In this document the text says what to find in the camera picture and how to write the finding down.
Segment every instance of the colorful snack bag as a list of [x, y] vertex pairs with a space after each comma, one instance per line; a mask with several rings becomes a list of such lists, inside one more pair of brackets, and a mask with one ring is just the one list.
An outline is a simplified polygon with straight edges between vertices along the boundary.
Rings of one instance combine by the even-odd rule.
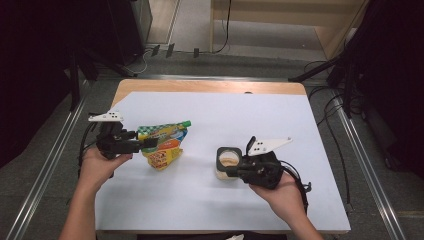
[[158, 145], [154, 148], [142, 149], [142, 154], [147, 162], [157, 170], [163, 170], [177, 159], [183, 152], [180, 144], [187, 135], [190, 121], [176, 124], [138, 127], [138, 139], [157, 138]]

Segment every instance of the table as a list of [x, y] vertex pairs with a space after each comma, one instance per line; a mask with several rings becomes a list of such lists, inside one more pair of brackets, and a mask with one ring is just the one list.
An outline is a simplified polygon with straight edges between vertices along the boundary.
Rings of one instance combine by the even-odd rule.
[[[259, 111], [252, 111], [258, 106]], [[124, 127], [131, 130], [138, 125], [185, 120], [191, 120], [192, 126], [181, 145], [184, 153], [165, 170], [154, 170], [141, 154], [135, 154], [115, 171], [114, 178], [97, 194], [98, 231], [290, 231], [248, 185], [239, 179], [222, 181], [215, 176], [216, 150], [231, 146], [245, 151], [252, 135], [258, 139], [292, 137], [292, 143], [275, 153], [293, 164], [304, 182], [312, 182], [313, 190], [308, 193], [312, 223], [322, 233], [350, 230], [301, 84], [123, 80], [112, 110], [121, 112]]]
[[[229, 0], [211, 0], [210, 51], [214, 20], [227, 20]], [[335, 57], [352, 28], [362, 21], [368, 0], [233, 0], [230, 21], [314, 26], [327, 59]]]

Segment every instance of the gray floor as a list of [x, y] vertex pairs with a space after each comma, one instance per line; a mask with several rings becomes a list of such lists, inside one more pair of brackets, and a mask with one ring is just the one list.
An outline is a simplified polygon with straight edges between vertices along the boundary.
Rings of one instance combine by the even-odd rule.
[[[181, 0], [169, 43], [175, 50], [208, 51], [210, 1]], [[313, 26], [230, 21], [229, 41], [220, 54], [281, 58], [303, 61], [326, 60]], [[214, 50], [226, 37], [226, 21], [214, 21]]]
[[[139, 77], [166, 74], [255, 77], [261, 78], [261, 81], [285, 81], [287, 77], [303, 73], [304, 66], [312, 61], [312, 59], [305, 59], [303, 53], [296, 55], [296, 52], [294, 51], [290, 57], [282, 56], [278, 58], [252, 57], [251, 52], [246, 52], [247, 57], [201, 55], [196, 59], [191, 54], [184, 53], [174, 53], [171, 58], [165, 58], [165, 53], [160, 52], [155, 57], [145, 56], [148, 65]], [[316, 55], [316, 59], [313, 60], [322, 60], [322, 58]], [[140, 58], [128, 67], [134, 71], [141, 71], [145, 67], [145, 62]], [[99, 66], [99, 70], [99, 80], [93, 84], [87, 96], [81, 116], [63, 150], [47, 189], [36, 211], [30, 216], [31, 221], [23, 239], [57, 239], [60, 233], [68, 211], [67, 202], [72, 196], [77, 181], [76, 156], [83, 131], [87, 126], [87, 113], [90, 111], [107, 111], [119, 81], [122, 79], [122, 77], [104, 67]], [[314, 77], [316, 80], [305, 82], [306, 89], [311, 91], [312, 85], [324, 84], [322, 79], [325, 79], [326, 75], [327, 73], [323, 72]], [[324, 90], [312, 98], [311, 108], [317, 121], [321, 120], [324, 106], [331, 97], [330, 92]], [[70, 97], [67, 97], [34, 136], [25, 152], [0, 169], [0, 239], [5, 239], [12, 227], [23, 200], [29, 193], [48, 157], [56, 136], [68, 117], [69, 106]], [[424, 202], [424, 180], [407, 171], [393, 172], [387, 169], [382, 151], [366, 122], [354, 115], [354, 123], [383, 189], [393, 209], [398, 214], [406, 238], [424, 239], [422, 232], [422, 226], [424, 226], [422, 204]], [[390, 239], [369, 185], [358, 164], [358, 159], [337, 114], [330, 118], [330, 124], [341, 145], [346, 161], [351, 203], [354, 208], [348, 215], [352, 230], [339, 236], [340, 239]], [[341, 197], [346, 200], [345, 181], [334, 140], [325, 123], [320, 125], [319, 130]], [[334, 236], [326, 235], [325, 237], [332, 239]], [[101, 234], [99, 239], [135, 239], [135, 236]]]

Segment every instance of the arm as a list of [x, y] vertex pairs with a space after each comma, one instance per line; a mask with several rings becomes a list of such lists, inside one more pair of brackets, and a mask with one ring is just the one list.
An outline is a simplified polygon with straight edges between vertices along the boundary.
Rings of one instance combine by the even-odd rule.
[[323, 239], [306, 216], [300, 192], [289, 174], [283, 174], [274, 190], [254, 185], [250, 187], [269, 203], [275, 214], [289, 225], [299, 239]]
[[132, 154], [123, 154], [108, 160], [97, 148], [87, 150], [60, 240], [96, 239], [94, 216], [96, 193], [113, 171], [131, 158]]

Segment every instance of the wooden table edge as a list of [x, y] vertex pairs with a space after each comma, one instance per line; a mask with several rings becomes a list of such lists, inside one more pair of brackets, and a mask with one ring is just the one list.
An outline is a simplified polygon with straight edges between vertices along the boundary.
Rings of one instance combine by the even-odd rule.
[[251, 81], [211, 81], [211, 80], [156, 80], [124, 79], [115, 93], [112, 106], [131, 92], [208, 92], [208, 93], [245, 93], [256, 94], [293, 94], [306, 95], [300, 83], [288, 82], [251, 82]]

